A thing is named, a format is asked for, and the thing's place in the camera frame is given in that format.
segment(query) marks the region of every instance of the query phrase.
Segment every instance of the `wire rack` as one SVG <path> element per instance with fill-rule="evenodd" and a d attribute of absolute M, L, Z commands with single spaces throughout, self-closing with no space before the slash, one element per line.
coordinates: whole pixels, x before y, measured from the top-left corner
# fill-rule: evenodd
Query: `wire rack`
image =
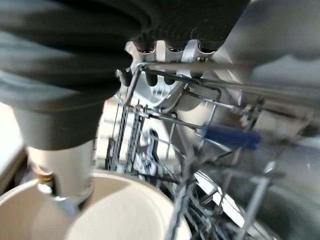
<path fill-rule="evenodd" d="M 217 108 L 224 108 L 233 114 L 246 116 L 248 123 L 243 131 L 249 131 L 261 112 L 263 98 L 258 97 L 250 108 L 227 104 L 221 101 L 225 93 L 223 89 L 225 87 L 236 88 L 239 84 L 226 83 L 225 85 L 219 82 L 216 86 L 212 86 L 202 78 L 170 74 L 151 69 L 150 66 L 157 65 L 154 63 L 139 64 L 125 97 L 118 94 L 115 96 L 117 107 L 115 121 L 112 123 L 113 132 L 108 138 L 106 157 L 100 168 L 138 176 L 141 180 L 156 186 L 174 202 L 174 211 L 165 240 L 175 239 L 176 230 L 183 217 L 190 226 L 191 239 L 279 239 L 267 227 L 256 221 L 256 214 L 266 190 L 272 180 L 278 177 L 275 171 L 276 162 L 270 161 L 264 171 L 258 175 L 238 170 L 235 166 L 239 164 L 244 150 L 243 146 L 231 148 L 221 142 L 205 138 L 201 131 L 202 125 L 181 120 L 175 111 L 182 97 L 188 96 L 188 98 L 210 105 L 211 111 L 206 123 L 214 120 Z M 134 99 L 133 92 L 141 72 L 183 82 L 183 88 L 175 104 L 170 108 L 151 109 Z M 206 89 L 209 94 L 206 96 L 198 94 L 194 86 Z M 152 127 L 152 124 L 146 127 L 145 123 L 150 119 L 166 125 L 167 138 L 159 137 L 159 132 Z M 194 134 L 197 138 L 196 142 L 186 140 L 184 131 L 182 131 L 185 128 Z M 174 141 L 174 135 L 179 136 L 178 141 Z M 162 145 L 161 152 L 164 153 L 162 157 L 158 156 L 160 145 Z M 212 146 L 219 148 L 220 153 L 212 155 L 210 150 Z M 173 165 L 168 164 L 170 155 L 177 160 Z M 226 157 L 229 157 L 231 161 L 221 164 L 221 160 Z M 202 171 L 204 166 L 226 173 L 220 186 Z M 255 182 L 255 190 L 246 209 L 238 206 L 227 194 L 234 176 L 248 178 Z M 209 189 L 204 189 L 203 182 L 210 186 Z M 226 214 L 226 208 L 231 208 L 233 212 L 236 212 L 242 222 L 236 223 L 235 219 Z"/>

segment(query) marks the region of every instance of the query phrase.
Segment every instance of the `metal wire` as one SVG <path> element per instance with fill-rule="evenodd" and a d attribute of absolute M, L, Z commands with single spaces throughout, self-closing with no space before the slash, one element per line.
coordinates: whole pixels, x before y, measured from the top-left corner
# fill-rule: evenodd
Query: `metal wire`
<path fill-rule="evenodd" d="M 233 83 L 225 83 L 225 82 L 217 82 L 217 81 L 208 81 L 207 79 L 200 79 L 200 78 L 190 78 L 183 75 L 174 75 L 167 72 L 154 70 L 154 69 L 160 69 L 161 67 L 171 67 L 170 64 L 162 64 L 162 63 L 141 63 L 137 66 L 133 78 L 130 84 L 130 87 L 128 88 L 126 97 L 124 101 L 121 101 L 121 99 L 118 100 L 118 103 L 120 106 L 123 107 L 122 117 L 120 121 L 120 129 L 119 134 L 117 136 L 116 140 L 116 146 L 114 148 L 113 156 L 115 157 L 115 161 L 112 161 L 114 164 L 112 165 L 113 170 L 116 170 L 117 166 L 115 166 L 119 162 L 119 152 L 121 145 L 123 144 L 122 139 L 123 133 L 125 130 L 125 125 L 127 123 L 127 117 L 129 114 L 132 114 L 129 110 L 134 110 L 135 118 L 138 120 L 138 124 L 133 124 L 133 128 L 131 131 L 130 139 L 129 139 L 129 146 L 128 151 L 126 155 L 126 167 L 125 171 L 127 171 L 130 175 L 138 175 L 143 176 L 150 179 L 157 180 L 156 186 L 160 189 L 161 185 L 165 186 L 167 190 L 170 192 L 170 194 L 174 197 L 174 210 L 173 214 L 171 216 L 171 221 L 168 226 L 165 240 L 174 240 L 176 236 L 176 232 L 179 227 L 179 222 L 182 219 L 183 216 L 185 216 L 189 223 L 194 227 L 195 233 L 192 236 L 191 239 L 214 239 L 214 240 L 230 240 L 233 239 L 230 237 L 230 230 L 233 232 L 232 235 L 236 236 L 236 240 L 244 240 L 245 236 L 247 235 L 247 230 L 250 226 L 253 226 L 253 221 L 255 219 L 255 215 L 257 213 L 257 210 L 259 209 L 259 206 L 261 204 L 261 200 L 263 199 L 263 195 L 266 192 L 266 189 L 269 187 L 269 183 L 272 181 L 271 175 L 264 175 L 262 174 L 247 174 L 247 172 L 241 172 L 240 170 L 237 170 L 233 168 L 233 166 L 237 165 L 240 161 L 241 154 L 243 151 L 243 148 L 240 147 L 236 150 L 230 148 L 229 146 L 226 146 L 222 144 L 221 142 L 212 141 L 209 139 L 203 138 L 197 130 L 201 129 L 201 125 L 193 124 L 191 122 L 185 122 L 178 118 L 178 115 L 174 112 L 173 109 L 151 109 L 148 108 L 148 106 L 135 106 L 131 105 L 132 98 L 133 98 L 133 92 L 135 90 L 135 87 L 138 83 L 139 76 L 141 72 L 146 72 L 148 74 L 156 74 L 159 76 L 168 77 L 169 79 L 173 79 L 175 81 L 181 81 L 186 83 L 186 85 L 183 87 L 183 89 L 180 92 L 180 95 L 178 98 L 180 98 L 182 95 L 189 96 L 191 98 L 197 98 L 200 99 L 206 103 L 212 103 L 212 110 L 211 114 L 208 117 L 207 122 L 211 122 L 212 119 L 215 116 L 215 111 L 218 108 L 226 108 L 229 109 L 231 113 L 242 115 L 242 116 L 249 116 L 250 121 L 246 129 L 249 129 L 253 126 L 255 119 L 259 117 L 259 108 L 260 108 L 260 101 L 257 102 L 256 106 L 253 107 L 251 110 L 247 110 L 245 108 L 241 108 L 236 105 L 226 104 L 223 102 L 220 102 L 222 91 L 219 89 L 220 87 L 230 87 L 230 88 L 238 88 L 239 84 L 233 84 Z M 217 94 L 215 94 L 215 98 L 211 99 L 205 96 L 201 96 L 195 92 L 190 91 L 190 86 L 199 86 L 202 88 L 206 88 L 210 91 L 215 91 Z M 249 89 L 266 89 L 265 86 L 255 86 L 252 84 L 247 84 L 245 86 L 240 86 L 240 89 L 243 88 L 249 88 Z M 179 104 L 179 100 L 175 103 L 173 107 L 176 107 L 177 104 Z M 142 133 L 142 127 L 145 119 L 155 119 L 159 121 L 164 121 L 169 124 L 171 124 L 170 133 L 168 135 L 168 140 L 166 139 L 160 139 L 157 136 L 151 136 L 147 133 Z M 187 153 L 187 149 L 181 150 L 179 147 L 176 146 L 176 144 L 173 143 L 172 137 L 174 134 L 174 129 L 176 126 L 183 126 L 186 128 L 189 128 L 194 131 L 194 134 L 197 136 L 200 136 L 202 138 L 201 144 L 198 146 L 195 146 L 193 151 L 190 153 Z M 165 143 L 167 145 L 166 153 L 165 153 L 165 159 L 163 163 L 155 162 L 153 160 L 150 160 L 146 157 L 142 157 L 140 154 L 140 161 L 145 161 L 148 163 L 154 164 L 159 170 L 159 174 L 156 175 L 148 175 L 145 173 L 141 173 L 134 169 L 134 161 L 136 161 L 137 158 L 137 145 L 140 142 L 140 138 L 142 136 L 153 138 L 155 141 L 159 141 L 162 143 Z M 220 153 L 218 155 L 212 156 L 210 153 L 208 155 L 208 152 L 206 152 L 206 146 L 207 144 L 214 145 L 221 150 L 224 151 L 224 153 Z M 169 168 L 166 166 L 166 162 L 169 158 L 169 150 L 173 149 L 175 153 L 178 153 L 182 160 L 180 160 L 180 157 L 178 159 L 180 160 L 180 169 L 181 172 L 176 173 L 173 171 L 170 171 Z M 218 191 L 218 186 L 204 173 L 199 171 L 200 166 L 203 166 L 205 163 L 214 163 L 215 161 L 222 159 L 226 156 L 233 155 L 233 160 L 231 163 L 231 166 L 218 166 L 216 169 L 220 169 L 227 173 L 227 176 L 224 180 L 224 184 L 222 185 L 222 194 L 221 194 L 221 200 L 219 204 L 215 206 L 215 208 L 212 209 L 206 209 L 207 205 L 213 200 L 213 195 Z M 200 176 L 204 180 L 206 180 L 208 183 L 210 183 L 212 186 L 214 186 L 214 191 L 206 194 L 205 196 L 199 198 L 197 194 L 197 190 L 195 188 L 196 186 L 196 175 Z M 262 181 L 257 181 L 257 189 L 255 194 L 252 197 L 252 201 L 249 204 L 249 208 L 247 212 L 240 212 L 241 215 L 245 217 L 245 225 L 241 228 L 236 228 L 233 224 L 227 224 L 224 221 L 221 221 L 221 214 L 223 212 L 222 202 L 226 198 L 226 193 L 228 191 L 228 187 L 230 185 L 230 182 L 232 180 L 233 176 L 243 175 L 249 178 L 258 178 L 263 179 Z"/>

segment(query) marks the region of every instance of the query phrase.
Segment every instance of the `blue handle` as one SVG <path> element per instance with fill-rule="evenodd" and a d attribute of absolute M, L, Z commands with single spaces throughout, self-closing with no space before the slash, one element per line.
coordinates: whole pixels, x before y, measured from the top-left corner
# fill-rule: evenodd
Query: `blue handle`
<path fill-rule="evenodd" d="M 261 141 L 261 135 L 258 132 L 219 124 L 204 124 L 202 126 L 202 136 L 222 144 L 249 149 L 256 149 Z"/>

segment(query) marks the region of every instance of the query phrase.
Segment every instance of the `white plate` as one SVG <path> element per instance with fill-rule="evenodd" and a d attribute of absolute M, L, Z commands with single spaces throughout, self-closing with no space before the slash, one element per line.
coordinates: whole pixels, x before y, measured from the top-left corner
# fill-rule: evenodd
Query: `white plate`
<path fill-rule="evenodd" d="M 66 217 L 36 189 L 37 181 L 0 197 L 1 240 L 162 240 L 173 204 L 148 183 L 113 172 L 93 174 L 89 208 L 76 219 Z M 177 240 L 190 239 L 185 220 Z"/>

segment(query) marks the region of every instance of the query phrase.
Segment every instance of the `dishwasher rack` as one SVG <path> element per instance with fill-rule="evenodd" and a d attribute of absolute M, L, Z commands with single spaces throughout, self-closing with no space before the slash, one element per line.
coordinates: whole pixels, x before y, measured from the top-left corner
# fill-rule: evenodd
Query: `dishwasher rack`
<path fill-rule="evenodd" d="M 170 64 L 159 63 L 159 65 L 170 66 Z M 117 171 L 128 175 L 139 176 L 140 179 L 147 181 L 158 189 L 163 191 L 174 202 L 174 211 L 168 226 L 165 240 L 174 240 L 176 229 L 179 226 L 181 217 L 185 217 L 191 232 L 191 239 L 201 240 L 246 240 L 246 239 L 279 239 L 267 227 L 262 227 L 256 220 L 257 211 L 262 203 L 266 190 L 271 185 L 274 178 L 279 177 L 276 172 L 276 162 L 270 161 L 265 170 L 260 175 L 242 172 L 236 166 L 239 164 L 241 154 L 244 150 L 242 146 L 231 148 L 221 142 L 204 138 L 202 134 L 202 125 L 183 121 L 179 118 L 175 107 L 179 104 L 182 96 L 188 96 L 201 100 L 204 103 L 210 103 L 212 109 L 206 120 L 211 123 L 215 117 L 217 108 L 226 108 L 231 113 L 248 117 L 248 124 L 244 131 L 250 130 L 261 112 L 263 97 L 256 99 L 256 102 L 249 109 L 221 102 L 225 87 L 237 88 L 243 87 L 240 84 L 216 82 L 217 86 L 207 84 L 208 81 L 202 78 L 191 78 L 184 75 L 176 75 L 168 72 L 150 69 L 149 66 L 157 66 L 156 63 L 141 63 L 137 66 L 133 78 L 122 100 L 116 95 L 118 109 L 122 108 L 122 114 L 119 123 L 118 135 L 110 138 L 108 142 L 107 154 L 105 159 L 105 169 Z M 184 87 L 176 103 L 167 109 L 148 108 L 147 105 L 132 104 L 133 92 L 141 72 L 152 75 L 164 76 L 174 81 L 181 81 Z M 203 96 L 192 91 L 192 86 L 207 89 L 211 91 L 213 98 Z M 128 115 L 133 114 L 133 124 L 128 145 L 124 146 L 123 137 L 127 126 Z M 143 131 L 145 119 L 156 119 L 171 125 L 168 139 L 160 139 L 158 133 L 153 129 Z M 174 131 L 179 133 L 179 128 L 191 129 L 198 136 L 198 143 L 191 143 L 191 147 L 181 149 L 172 141 Z M 167 144 L 167 152 L 164 161 L 160 161 L 157 156 L 158 143 Z M 223 153 L 212 156 L 209 148 L 214 145 L 220 148 Z M 120 159 L 121 148 L 126 148 L 125 160 Z M 168 160 L 169 148 L 174 149 L 179 160 L 179 169 L 169 169 L 166 166 Z M 231 157 L 232 161 L 228 164 L 221 164 L 225 157 Z M 223 184 L 218 186 L 210 177 L 202 172 L 203 166 L 210 166 L 212 169 L 224 171 L 226 174 Z M 251 196 L 246 209 L 241 208 L 234 202 L 229 205 L 234 211 L 243 218 L 243 225 L 238 226 L 233 220 L 224 213 L 224 203 L 231 201 L 227 191 L 234 176 L 248 178 L 255 181 L 256 187 Z M 199 178 L 207 181 L 212 186 L 211 192 L 201 190 Z M 218 201 L 213 200 L 213 196 L 219 196 Z"/>

